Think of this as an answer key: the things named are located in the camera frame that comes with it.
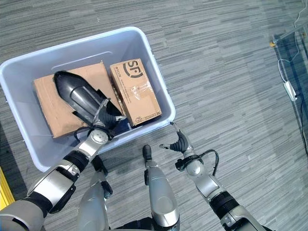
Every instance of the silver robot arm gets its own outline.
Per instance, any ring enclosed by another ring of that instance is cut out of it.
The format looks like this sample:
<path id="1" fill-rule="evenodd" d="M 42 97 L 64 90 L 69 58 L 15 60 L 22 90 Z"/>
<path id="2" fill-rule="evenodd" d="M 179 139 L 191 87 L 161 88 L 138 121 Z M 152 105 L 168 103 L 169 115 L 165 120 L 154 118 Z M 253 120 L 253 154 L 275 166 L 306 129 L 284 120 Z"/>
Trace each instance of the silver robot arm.
<path id="1" fill-rule="evenodd" d="M 203 164 L 200 155 L 195 150 L 187 136 L 175 127 L 179 140 L 174 144 L 161 144 L 161 148 L 182 152 L 184 159 L 176 163 L 178 170 L 185 170 L 188 177 L 195 183 L 197 190 L 205 201 L 211 206 L 220 219 L 221 225 L 227 231 L 270 231 L 263 227 L 256 219 L 227 192 L 222 184 L 216 179 L 215 172 L 210 175 Z"/>
<path id="2" fill-rule="evenodd" d="M 107 141 L 105 132 L 93 130 L 29 188 L 26 198 L 0 211 L 1 230 L 40 231 L 46 215 L 59 212 L 71 198 L 80 173 Z"/>

